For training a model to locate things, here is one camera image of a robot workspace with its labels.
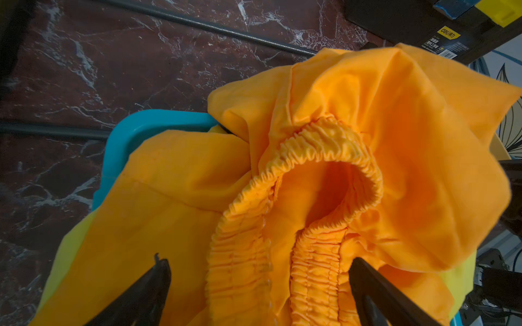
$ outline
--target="marble floor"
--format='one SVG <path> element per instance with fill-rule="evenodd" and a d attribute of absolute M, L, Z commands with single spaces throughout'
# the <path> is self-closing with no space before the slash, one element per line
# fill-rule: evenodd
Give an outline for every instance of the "marble floor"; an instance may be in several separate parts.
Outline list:
<path fill-rule="evenodd" d="M 144 2 L 314 50 L 386 43 L 347 22 L 342 0 Z M 109 130 L 150 108 L 205 112 L 216 87 L 304 59 L 91 0 L 42 0 L 0 118 Z M 99 141 L 0 135 L 0 325 L 33 317 L 103 154 Z"/>

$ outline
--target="orange fabric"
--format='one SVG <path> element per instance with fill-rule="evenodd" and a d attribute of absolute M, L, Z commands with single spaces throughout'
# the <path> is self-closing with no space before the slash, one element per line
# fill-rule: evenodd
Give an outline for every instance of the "orange fabric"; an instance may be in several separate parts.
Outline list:
<path fill-rule="evenodd" d="M 138 148 L 32 325 L 86 323 L 156 252 L 172 269 L 161 325 L 356 325 L 355 257 L 448 324 L 439 273 L 508 204 L 488 145 L 520 93 L 405 45 L 221 87 L 208 111 L 233 135 Z"/>

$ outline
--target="yellow fabric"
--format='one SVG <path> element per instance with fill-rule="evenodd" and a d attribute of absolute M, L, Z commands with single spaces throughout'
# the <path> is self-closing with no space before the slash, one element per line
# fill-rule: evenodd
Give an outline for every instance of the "yellow fabric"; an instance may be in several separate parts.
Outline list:
<path fill-rule="evenodd" d="M 458 312 L 466 295 L 473 290 L 473 277 L 475 275 L 475 261 L 477 252 L 474 251 L 468 259 L 459 266 L 439 274 L 442 282 L 452 293 L 454 303 L 449 311 L 449 319 L 451 320 Z"/>
<path fill-rule="evenodd" d="M 448 324 L 441 273 L 508 204 L 488 145 L 520 93 L 405 45 L 221 87 L 208 111 L 233 135 L 145 141 L 32 324 L 85 324 L 156 252 L 172 269 L 161 325 L 358 324 L 354 257 Z"/>
<path fill-rule="evenodd" d="M 54 257 L 51 274 L 49 274 L 47 281 L 45 281 L 45 287 L 40 303 L 38 304 L 37 312 L 42 309 L 47 300 L 54 294 L 62 282 L 62 279 L 69 271 L 70 265 L 73 263 L 76 253 L 84 242 L 85 235 L 87 231 L 89 231 L 94 217 L 96 217 L 96 210 L 87 215 L 80 223 L 76 224 L 76 226 L 64 236 L 62 242 L 60 242 L 60 246 Z"/>

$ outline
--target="black metal rod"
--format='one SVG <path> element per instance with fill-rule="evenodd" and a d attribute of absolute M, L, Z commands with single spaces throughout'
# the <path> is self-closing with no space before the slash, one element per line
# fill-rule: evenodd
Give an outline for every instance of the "black metal rod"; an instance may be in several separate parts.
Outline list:
<path fill-rule="evenodd" d="M 40 135 L 50 137 L 107 140 L 111 132 L 99 129 L 0 122 L 0 134 Z"/>
<path fill-rule="evenodd" d="M 197 29 L 201 29 L 207 32 L 213 32 L 216 34 L 225 35 L 231 38 L 235 38 L 238 40 L 243 40 L 259 45 L 263 45 L 266 47 L 271 47 L 272 49 L 278 49 L 281 51 L 302 55 L 305 57 L 312 57 L 317 52 L 314 50 L 306 49 L 304 47 L 291 45 L 288 43 L 282 43 L 275 40 L 259 37 L 256 35 L 252 35 L 249 33 L 245 33 L 242 31 L 238 31 L 235 29 L 231 29 L 213 22 L 208 22 L 196 18 L 191 18 L 188 16 L 179 15 L 173 11 L 166 10 L 163 8 L 159 8 L 152 5 L 147 5 L 143 3 L 139 3 L 136 1 L 130 0 L 94 0 L 97 2 L 101 2 L 104 4 L 112 5 L 118 8 L 127 9 L 130 11 L 134 11 L 136 13 L 145 14 L 148 16 L 168 20 L 171 22 L 176 22 L 185 26 L 194 27 Z"/>

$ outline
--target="orange garment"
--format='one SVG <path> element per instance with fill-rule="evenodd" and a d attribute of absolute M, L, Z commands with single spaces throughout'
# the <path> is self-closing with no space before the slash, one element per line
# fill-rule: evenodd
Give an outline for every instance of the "orange garment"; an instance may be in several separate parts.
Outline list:
<path fill-rule="evenodd" d="M 156 252 L 172 269 L 161 325 L 356 325 L 354 257 L 448 324 L 439 273 L 508 204 L 488 145 L 521 92 L 401 44 L 221 87 L 208 111 L 233 134 L 144 142 L 32 325 L 85 324 Z"/>

